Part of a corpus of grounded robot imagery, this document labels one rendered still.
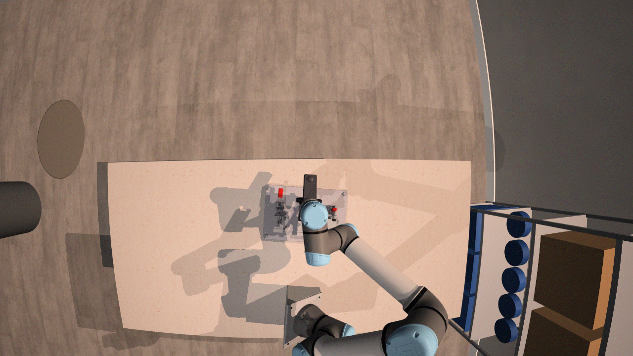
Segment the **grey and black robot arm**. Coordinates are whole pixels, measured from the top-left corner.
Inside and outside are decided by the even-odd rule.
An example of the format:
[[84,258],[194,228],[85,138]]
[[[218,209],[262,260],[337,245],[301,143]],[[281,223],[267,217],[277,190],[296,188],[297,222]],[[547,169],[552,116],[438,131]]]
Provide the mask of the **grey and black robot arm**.
[[314,304],[307,304],[293,323],[294,333],[306,339],[292,349],[292,355],[434,356],[449,325],[442,303],[429,289],[415,284],[363,241],[353,224],[340,224],[328,230],[328,212],[316,199],[317,175],[305,174],[299,212],[307,264],[327,265],[330,253],[341,250],[400,302],[408,316],[387,323],[382,330],[355,334],[348,323],[329,317]]

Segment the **toggle clamp with red handle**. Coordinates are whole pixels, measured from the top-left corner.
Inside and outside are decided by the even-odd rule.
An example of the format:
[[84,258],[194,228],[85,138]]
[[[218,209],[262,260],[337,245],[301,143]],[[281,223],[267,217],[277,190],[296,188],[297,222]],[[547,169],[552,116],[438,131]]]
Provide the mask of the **toggle clamp with red handle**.
[[[279,189],[278,189],[278,197],[281,197],[281,198],[282,198],[282,196],[283,196],[283,189],[282,189],[282,188],[279,188]],[[280,204],[280,203],[282,203],[282,204]],[[281,206],[281,205],[282,205],[282,208],[281,208],[281,207],[279,207],[279,206]],[[281,211],[283,211],[283,206],[284,206],[284,202],[282,202],[282,201],[276,201],[276,203],[275,203],[275,211],[278,211],[278,209],[280,209],[280,208],[281,208]],[[280,225],[280,221],[277,221],[276,225],[277,225],[277,227],[279,227],[279,225]]]

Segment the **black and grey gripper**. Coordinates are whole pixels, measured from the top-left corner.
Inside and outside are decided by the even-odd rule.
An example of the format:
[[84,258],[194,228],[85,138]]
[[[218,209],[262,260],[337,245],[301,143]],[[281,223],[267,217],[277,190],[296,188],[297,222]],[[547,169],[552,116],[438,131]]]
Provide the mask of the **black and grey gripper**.
[[[320,203],[322,203],[322,200],[319,200],[319,199],[317,199],[317,200],[318,200]],[[296,198],[296,202],[298,202],[298,203],[299,203],[299,207],[300,207],[300,205],[301,205],[301,204],[302,204],[302,202],[303,202],[303,197],[298,197],[298,198]],[[300,219],[300,214],[299,214],[299,216],[298,216],[298,219],[299,219],[299,221],[301,221],[301,219]]]

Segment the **grey toggle clamp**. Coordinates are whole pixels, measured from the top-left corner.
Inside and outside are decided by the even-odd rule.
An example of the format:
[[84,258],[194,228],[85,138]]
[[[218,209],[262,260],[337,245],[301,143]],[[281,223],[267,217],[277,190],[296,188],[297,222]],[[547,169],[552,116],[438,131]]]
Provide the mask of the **grey toggle clamp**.
[[328,214],[330,214],[330,216],[333,216],[332,221],[334,221],[334,222],[336,221],[336,219],[335,219],[336,218],[336,214],[335,214],[336,210],[337,210],[336,206],[330,206],[330,205],[327,206]]

